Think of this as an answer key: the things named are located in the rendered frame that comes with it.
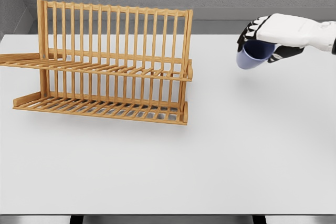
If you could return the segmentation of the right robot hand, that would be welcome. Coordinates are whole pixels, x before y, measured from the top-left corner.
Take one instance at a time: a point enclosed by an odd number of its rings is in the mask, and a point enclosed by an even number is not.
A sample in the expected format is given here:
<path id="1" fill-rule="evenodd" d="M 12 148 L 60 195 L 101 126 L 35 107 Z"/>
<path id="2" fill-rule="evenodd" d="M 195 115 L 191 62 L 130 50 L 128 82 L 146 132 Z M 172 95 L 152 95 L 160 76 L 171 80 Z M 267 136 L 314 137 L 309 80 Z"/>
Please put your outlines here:
<path id="1" fill-rule="evenodd" d="M 238 51 L 249 40 L 279 44 L 268 59 L 269 63 L 300 54 L 308 45 L 328 51 L 332 46 L 324 44 L 323 38 L 318 35 L 320 30 L 320 23 L 303 17 L 284 14 L 259 17 L 250 22 L 241 33 L 237 41 Z"/>

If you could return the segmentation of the blue cup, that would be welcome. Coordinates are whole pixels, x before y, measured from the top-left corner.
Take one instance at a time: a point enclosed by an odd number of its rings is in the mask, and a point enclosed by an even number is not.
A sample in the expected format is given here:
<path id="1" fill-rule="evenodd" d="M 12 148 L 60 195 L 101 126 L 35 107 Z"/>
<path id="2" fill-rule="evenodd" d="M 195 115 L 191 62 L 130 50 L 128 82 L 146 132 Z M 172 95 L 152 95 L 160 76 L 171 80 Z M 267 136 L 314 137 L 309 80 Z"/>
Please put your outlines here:
<path id="1" fill-rule="evenodd" d="M 275 49 L 275 44 L 260 40 L 248 40 L 242 50 L 237 53 L 237 65 L 242 69 L 254 68 L 268 60 Z"/>

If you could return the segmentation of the wooden two-tier dish rack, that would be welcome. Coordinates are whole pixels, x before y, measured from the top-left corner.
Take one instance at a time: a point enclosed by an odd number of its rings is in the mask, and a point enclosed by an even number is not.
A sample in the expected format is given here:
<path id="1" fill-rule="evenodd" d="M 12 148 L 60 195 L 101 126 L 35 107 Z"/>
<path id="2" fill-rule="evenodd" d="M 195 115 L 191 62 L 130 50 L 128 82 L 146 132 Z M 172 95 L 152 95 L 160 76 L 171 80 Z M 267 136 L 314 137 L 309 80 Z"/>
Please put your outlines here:
<path id="1" fill-rule="evenodd" d="M 39 70 L 17 110 L 187 124 L 193 11 L 37 1 L 38 51 L 0 66 Z"/>

